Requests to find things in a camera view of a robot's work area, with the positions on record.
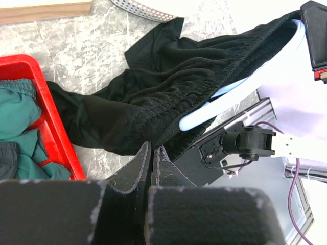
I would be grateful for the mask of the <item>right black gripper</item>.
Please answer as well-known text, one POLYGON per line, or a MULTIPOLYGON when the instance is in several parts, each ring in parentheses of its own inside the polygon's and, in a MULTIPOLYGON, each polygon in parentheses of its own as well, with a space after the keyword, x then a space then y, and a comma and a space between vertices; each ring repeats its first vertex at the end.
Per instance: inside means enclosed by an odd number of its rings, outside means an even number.
POLYGON ((314 80, 326 83, 326 5, 308 1, 300 7, 314 80))

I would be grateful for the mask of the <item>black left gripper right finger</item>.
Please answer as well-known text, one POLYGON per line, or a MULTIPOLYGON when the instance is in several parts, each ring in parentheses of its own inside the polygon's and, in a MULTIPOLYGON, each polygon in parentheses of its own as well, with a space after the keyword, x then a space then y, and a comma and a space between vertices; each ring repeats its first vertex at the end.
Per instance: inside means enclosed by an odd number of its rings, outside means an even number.
POLYGON ((271 199, 261 190, 168 186, 172 162, 155 149, 145 218, 147 244, 285 244, 271 199))

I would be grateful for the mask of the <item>black shorts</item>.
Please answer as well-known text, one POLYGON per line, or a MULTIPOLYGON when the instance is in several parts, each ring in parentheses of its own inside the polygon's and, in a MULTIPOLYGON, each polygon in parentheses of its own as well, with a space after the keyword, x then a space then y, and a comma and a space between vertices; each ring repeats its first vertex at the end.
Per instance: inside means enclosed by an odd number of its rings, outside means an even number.
POLYGON ((252 75, 291 39, 293 11, 242 34, 181 37, 183 19, 152 29, 125 53, 128 69, 92 95, 48 87, 71 143, 135 155, 144 142, 177 160, 210 125, 183 132, 179 121, 223 86, 252 75))

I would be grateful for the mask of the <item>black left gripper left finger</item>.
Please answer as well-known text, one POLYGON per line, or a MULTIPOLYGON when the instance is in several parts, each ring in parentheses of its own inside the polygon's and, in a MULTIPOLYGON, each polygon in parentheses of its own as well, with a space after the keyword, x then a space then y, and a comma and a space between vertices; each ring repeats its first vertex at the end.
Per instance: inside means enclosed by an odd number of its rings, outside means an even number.
POLYGON ((107 180, 2 180, 1 244, 145 244, 151 143, 107 180))

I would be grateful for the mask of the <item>blue hanger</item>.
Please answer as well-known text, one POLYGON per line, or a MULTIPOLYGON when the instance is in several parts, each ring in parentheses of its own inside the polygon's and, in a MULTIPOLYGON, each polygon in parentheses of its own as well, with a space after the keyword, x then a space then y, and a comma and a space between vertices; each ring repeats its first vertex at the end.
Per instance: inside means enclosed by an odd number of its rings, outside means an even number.
POLYGON ((295 34, 273 58, 265 62, 252 75, 217 90, 211 97, 211 102, 206 102, 201 108, 184 116, 179 121, 180 130, 188 131, 216 117, 258 89, 270 72, 289 64, 291 57, 305 38, 306 28, 302 21, 296 19, 287 22, 286 26, 293 28, 295 34))

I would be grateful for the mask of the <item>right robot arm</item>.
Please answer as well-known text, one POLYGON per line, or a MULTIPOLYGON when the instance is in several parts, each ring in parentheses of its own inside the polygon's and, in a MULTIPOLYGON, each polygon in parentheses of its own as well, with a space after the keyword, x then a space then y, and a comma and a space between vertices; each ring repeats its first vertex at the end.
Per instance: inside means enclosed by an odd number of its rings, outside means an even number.
POLYGON ((287 45, 248 78, 219 90, 221 100, 241 98, 257 89, 268 98, 280 132, 259 126, 227 130, 214 149, 256 161, 260 157, 304 160, 326 167, 326 5, 308 1, 287 45))

